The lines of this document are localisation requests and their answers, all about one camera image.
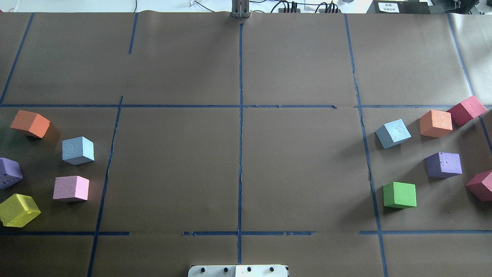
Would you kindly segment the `green foam block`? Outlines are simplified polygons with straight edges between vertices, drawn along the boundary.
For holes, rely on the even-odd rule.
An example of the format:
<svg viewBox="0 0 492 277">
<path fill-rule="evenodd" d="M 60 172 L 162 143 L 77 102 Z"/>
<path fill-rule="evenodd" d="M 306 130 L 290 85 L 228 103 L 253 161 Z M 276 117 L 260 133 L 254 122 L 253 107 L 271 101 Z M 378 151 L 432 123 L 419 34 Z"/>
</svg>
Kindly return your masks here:
<svg viewBox="0 0 492 277">
<path fill-rule="evenodd" d="M 382 188 L 385 207 L 407 209 L 417 207 L 416 185 L 402 182 L 391 182 Z"/>
</svg>

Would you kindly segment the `crimson block near orange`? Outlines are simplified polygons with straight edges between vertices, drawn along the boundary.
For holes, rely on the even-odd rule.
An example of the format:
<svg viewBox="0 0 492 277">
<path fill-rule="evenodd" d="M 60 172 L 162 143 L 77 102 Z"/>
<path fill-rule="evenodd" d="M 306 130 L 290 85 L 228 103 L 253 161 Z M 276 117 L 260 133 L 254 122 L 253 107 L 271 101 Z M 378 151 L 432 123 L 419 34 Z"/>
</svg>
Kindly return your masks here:
<svg viewBox="0 0 492 277">
<path fill-rule="evenodd" d="M 472 119 L 479 117 L 485 113 L 487 109 L 478 100 L 476 96 L 471 96 L 457 105 L 453 106 L 447 112 L 450 113 L 452 120 L 458 125 L 462 126 Z"/>
</svg>

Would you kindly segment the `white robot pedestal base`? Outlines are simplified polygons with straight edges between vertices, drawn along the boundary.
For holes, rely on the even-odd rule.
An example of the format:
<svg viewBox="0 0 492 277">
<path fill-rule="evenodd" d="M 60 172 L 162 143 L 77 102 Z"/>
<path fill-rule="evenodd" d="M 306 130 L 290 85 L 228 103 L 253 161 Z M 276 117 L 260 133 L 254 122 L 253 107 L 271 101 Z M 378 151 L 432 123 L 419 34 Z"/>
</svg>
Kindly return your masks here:
<svg viewBox="0 0 492 277">
<path fill-rule="evenodd" d="M 197 265 L 188 271 L 188 277 L 288 277 L 288 266 L 260 265 Z"/>
</svg>

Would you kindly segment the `yellow foam block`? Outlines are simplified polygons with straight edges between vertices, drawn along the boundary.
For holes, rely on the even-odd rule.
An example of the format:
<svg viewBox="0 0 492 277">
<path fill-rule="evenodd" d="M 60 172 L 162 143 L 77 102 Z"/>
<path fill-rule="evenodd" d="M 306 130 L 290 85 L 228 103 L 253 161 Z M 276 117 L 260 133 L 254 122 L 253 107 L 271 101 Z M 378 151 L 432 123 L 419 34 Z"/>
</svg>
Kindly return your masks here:
<svg viewBox="0 0 492 277">
<path fill-rule="evenodd" d="M 13 194 L 0 204 L 0 219 L 6 227 L 23 227 L 39 214 L 41 211 L 31 196 Z"/>
</svg>

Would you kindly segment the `brown paper table cover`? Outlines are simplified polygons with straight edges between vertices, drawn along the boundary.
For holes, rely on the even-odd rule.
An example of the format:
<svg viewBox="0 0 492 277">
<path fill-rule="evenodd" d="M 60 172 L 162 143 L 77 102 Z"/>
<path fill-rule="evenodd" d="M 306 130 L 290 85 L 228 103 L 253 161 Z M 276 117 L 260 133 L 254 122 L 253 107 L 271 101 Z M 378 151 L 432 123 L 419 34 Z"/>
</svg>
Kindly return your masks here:
<svg viewBox="0 0 492 277">
<path fill-rule="evenodd" d="M 419 119 L 476 96 L 442 137 Z M 44 138 L 10 128 L 18 110 Z M 384 149 L 402 119 L 411 138 Z M 62 160 L 85 137 L 92 162 Z M 462 174 L 427 175 L 459 153 Z M 490 277 L 491 16 L 2 13 L 1 156 L 42 213 L 1 227 L 2 277 L 179 277 L 283 264 L 292 277 Z M 90 181 L 54 200 L 56 177 Z M 383 204 L 391 182 L 417 207 Z"/>
</svg>

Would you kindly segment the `pink foam block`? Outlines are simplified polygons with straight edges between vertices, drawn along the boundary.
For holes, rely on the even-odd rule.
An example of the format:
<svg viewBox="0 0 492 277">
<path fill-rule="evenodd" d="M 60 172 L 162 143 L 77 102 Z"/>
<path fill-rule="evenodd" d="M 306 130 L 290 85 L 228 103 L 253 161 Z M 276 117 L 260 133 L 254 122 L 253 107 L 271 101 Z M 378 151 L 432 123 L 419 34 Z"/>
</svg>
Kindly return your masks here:
<svg viewBox="0 0 492 277">
<path fill-rule="evenodd" d="M 54 200 L 77 202 L 88 200 L 90 181 L 81 176 L 56 177 L 54 184 Z"/>
</svg>

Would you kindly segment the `purple block right side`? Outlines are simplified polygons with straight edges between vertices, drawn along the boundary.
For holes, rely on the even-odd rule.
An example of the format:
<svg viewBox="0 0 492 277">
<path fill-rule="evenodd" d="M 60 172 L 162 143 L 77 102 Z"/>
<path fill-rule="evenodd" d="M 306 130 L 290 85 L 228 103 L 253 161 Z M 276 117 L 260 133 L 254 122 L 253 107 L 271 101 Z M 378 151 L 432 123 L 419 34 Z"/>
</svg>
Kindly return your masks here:
<svg viewBox="0 0 492 277">
<path fill-rule="evenodd" d="M 447 179 L 462 174 L 459 153 L 438 152 L 425 159 L 427 175 Z"/>
</svg>

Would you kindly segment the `orange block right side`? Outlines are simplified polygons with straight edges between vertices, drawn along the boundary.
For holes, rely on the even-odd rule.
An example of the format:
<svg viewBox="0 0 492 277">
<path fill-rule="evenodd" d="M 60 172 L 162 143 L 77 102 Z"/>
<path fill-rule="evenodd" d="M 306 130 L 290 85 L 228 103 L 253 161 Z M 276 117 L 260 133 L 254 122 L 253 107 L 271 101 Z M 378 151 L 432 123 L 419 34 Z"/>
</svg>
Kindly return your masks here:
<svg viewBox="0 0 492 277">
<path fill-rule="evenodd" d="M 442 137 L 453 131 L 452 117 L 449 112 L 430 110 L 419 119 L 420 135 Z"/>
</svg>

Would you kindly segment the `light blue block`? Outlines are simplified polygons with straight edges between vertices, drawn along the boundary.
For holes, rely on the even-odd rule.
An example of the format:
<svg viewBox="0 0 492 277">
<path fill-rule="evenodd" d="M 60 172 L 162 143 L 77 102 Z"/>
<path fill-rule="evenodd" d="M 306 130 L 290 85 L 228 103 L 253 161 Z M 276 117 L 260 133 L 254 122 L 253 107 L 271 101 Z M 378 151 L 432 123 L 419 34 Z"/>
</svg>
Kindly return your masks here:
<svg viewBox="0 0 492 277">
<path fill-rule="evenodd" d="M 404 121 L 397 119 L 382 125 L 376 135 L 384 149 L 396 146 L 411 138 Z"/>
<path fill-rule="evenodd" d="M 74 137 L 62 141 L 62 160 L 72 165 L 92 162 L 94 158 L 94 144 L 85 137 Z"/>
</svg>

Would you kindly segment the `aluminium frame post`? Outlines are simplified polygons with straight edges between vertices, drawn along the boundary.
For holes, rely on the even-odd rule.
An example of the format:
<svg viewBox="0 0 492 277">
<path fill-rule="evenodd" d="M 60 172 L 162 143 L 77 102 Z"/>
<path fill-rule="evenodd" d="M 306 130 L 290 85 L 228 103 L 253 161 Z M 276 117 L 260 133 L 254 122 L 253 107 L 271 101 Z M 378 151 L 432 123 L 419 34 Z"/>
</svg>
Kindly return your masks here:
<svg viewBox="0 0 492 277">
<path fill-rule="evenodd" d="M 250 0 L 232 0 L 232 18 L 249 18 L 251 10 L 249 8 Z"/>
</svg>

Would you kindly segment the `purple block left side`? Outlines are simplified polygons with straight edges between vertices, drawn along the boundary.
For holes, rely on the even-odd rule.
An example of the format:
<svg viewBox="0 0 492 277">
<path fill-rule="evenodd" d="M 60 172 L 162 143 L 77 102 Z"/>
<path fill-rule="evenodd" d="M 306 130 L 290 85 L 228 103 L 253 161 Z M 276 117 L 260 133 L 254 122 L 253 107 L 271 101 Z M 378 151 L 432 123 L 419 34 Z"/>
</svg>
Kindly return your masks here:
<svg viewBox="0 0 492 277">
<path fill-rule="evenodd" d="M 6 189 L 23 180 L 18 162 L 7 158 L 0 158 L 0 189 Z"/>
</svg>

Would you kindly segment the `crimson block near purple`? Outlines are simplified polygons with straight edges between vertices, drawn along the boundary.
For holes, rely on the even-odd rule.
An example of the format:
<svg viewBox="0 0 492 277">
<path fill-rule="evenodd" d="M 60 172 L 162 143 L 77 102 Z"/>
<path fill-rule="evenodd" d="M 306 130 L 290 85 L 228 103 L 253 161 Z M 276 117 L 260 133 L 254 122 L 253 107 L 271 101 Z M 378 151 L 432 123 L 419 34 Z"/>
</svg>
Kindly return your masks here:
<svg viewBox="0 0 492 277">
<path fill-rule="evenodd" d="M 492 201 L 492 171 L 475 175 L 465 187 L 481 202 Z"/>
</svg>

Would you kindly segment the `orange block left side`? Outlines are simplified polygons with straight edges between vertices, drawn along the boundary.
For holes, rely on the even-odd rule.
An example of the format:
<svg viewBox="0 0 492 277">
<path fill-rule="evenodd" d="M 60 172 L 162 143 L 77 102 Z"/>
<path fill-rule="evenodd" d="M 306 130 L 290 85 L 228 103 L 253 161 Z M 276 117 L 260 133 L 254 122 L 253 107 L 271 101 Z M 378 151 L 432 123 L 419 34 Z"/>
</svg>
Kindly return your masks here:
<svg viewBox="0 0 492 277">
<path fill-rule="evenodd" d="M 42 139 L 49 126 L 50 121 L 42 115 L 35 112 L 18 110 L 10 128 L 17 130 L 26 136 Z"/>
</svg>

